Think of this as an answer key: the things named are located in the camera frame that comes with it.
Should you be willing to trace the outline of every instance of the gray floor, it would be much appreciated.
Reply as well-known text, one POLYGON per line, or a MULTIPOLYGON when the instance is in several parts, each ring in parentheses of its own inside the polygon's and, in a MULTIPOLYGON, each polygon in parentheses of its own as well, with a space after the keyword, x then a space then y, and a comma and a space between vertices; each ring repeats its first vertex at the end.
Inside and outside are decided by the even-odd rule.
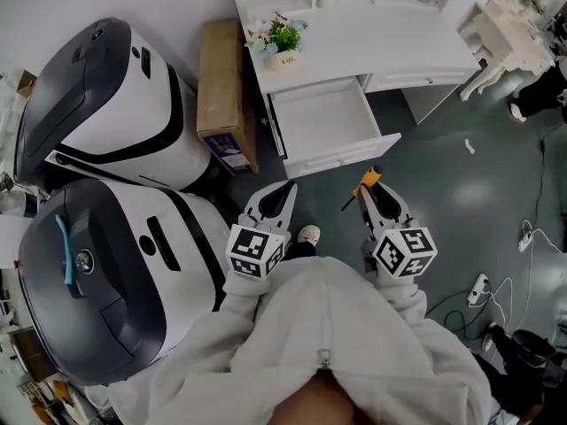
MULTIPOLYGON (((401 140, 382 158, 299 178, 292 229, 309 223, 318 225, 322 230, 318 253, 362 270, 360 246, 367 229, 358 206, 339 210, 364 170, 379 164, 384 168, 384 183, 406 199, 438 246, 438 257, 418 278, 430 305, 460 290, 470 290, 479 273, 486 274, 494 288, 510 276, 514 294, 509 330, 514 330, 524 315, 529 290, 530 251, 520 253, 517 242, 522 219, 532 223, 535 219, 542 172, 539 138, 562 122, 559 111, 545 111, 524 124, 514 120, 505 98, 520 80, 517 75, 508 75, 467 103, 453 94, 420 126, 413 121, 399 91, 368 95, 383 134, 401 132, 401 140), (476 151, 474 155, 465 147, 467 138, 476 151)), ((566 147, 567 126, 563 125, 547 138, 538 218, 538 227, 560 247, 561 196, 567 212, 566 147)), ((240 206, 255 190, 285 179, 266 127, 259 130, 258 148, 260 174, 238 178, 230 184, 230 194, 240 206)), ((557 316, 567 309, 566 269, 564 255, 555 252, 537 234, 531 294, 522 328, 550 339, 554 336, 557 316)), ((508 285, 497 299, 508 318, 508 285)), ((431 317, 443 323, 453 309, 463 311, 467 319, 478 312, 468 309, 466 295, 461 295, 447 301, 431 317)), ((468 336, 477 335, 491 321, 502 321, 500 311, 492 303, 467 329, 468 336)), ((447 324, 449 328, 462 325, 455 315, 447 324)), ((464 339, 462 332, 458 335, 464 339)), ((466 343, 479 349, 479 340, 466 343)))

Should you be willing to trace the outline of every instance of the closed drawer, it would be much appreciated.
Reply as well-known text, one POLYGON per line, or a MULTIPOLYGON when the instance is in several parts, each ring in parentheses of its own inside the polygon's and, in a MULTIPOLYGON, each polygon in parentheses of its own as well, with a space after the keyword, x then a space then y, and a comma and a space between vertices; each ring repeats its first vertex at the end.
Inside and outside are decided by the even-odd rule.
POLYGON ((371 93, 384 89, 405 89, 430 85, 458 85, 466 82, 471 73, 474 73, 474 71, 450 68, 373 73, 364 82, 364 92, 371 93))
POLYGON ((271 95, 290 178, 384 154, 400 134, 382 137, 356 77, 271 95))

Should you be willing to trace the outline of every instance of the person's foot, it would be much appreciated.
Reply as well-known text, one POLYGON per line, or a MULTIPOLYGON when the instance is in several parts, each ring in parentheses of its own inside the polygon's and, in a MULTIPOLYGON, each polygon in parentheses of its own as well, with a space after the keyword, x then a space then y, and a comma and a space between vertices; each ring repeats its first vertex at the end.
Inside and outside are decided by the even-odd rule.
POLYGON ((321 229, 315 225, 303 227, 298 234, 298 243, 310 243, 314 247, 321 238, 321 229))
POLYGON ((494 326, 496 326, 496 324, 497 323, 493 321, 486 328, 485 339, 482 341, 482 351, 483 352, 488 352, 493 347, 494 340, 493 340, 492 329, 493 329, 494 326))
POLYGON ((512 116, 518 120, 518 121, 525 121, 525 116, 522 115, 522 112, 520 112, 520 108, 515 105, 515 104, 510 104, 510 112, 512 113, 512 116))

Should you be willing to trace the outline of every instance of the sleeve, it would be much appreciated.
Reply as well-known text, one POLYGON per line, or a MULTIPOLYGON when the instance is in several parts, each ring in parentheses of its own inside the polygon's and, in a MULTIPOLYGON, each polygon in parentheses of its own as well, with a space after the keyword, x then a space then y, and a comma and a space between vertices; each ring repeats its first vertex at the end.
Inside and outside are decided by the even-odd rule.
POLYGON ((429 355, 435 376, 468 387, 467 425, 486 425, 492 411, 490 385, 468 348, 449 330, 425 318, 427 298, 413 278, 393 278, 378 272, 377 290, 400 314, 429 355))
POLYGON ((198 318, 153 377, 150 411, 170 401, 188 373, 229 371, 235 352, 252 333, 259 298, 268 288, 269 281, 229 271, 223 287, 227 296, 220 310, 198 318))

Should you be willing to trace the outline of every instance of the brown box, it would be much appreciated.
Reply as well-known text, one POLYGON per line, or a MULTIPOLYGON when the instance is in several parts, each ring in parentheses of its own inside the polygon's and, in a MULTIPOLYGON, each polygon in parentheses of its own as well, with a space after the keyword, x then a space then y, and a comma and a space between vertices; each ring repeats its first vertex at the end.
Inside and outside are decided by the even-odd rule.
POLYGON ((197 133, 232 174, 258 173, 256 118, 244 93, 242 55, 237 19, 203 25, 197 133))
POLYGON ((32 87, 37 79, 32 73, 24 70, 24 73, 19 78, 18 87, 16 88, 16 93, 28 98, 32 94, 32 87))

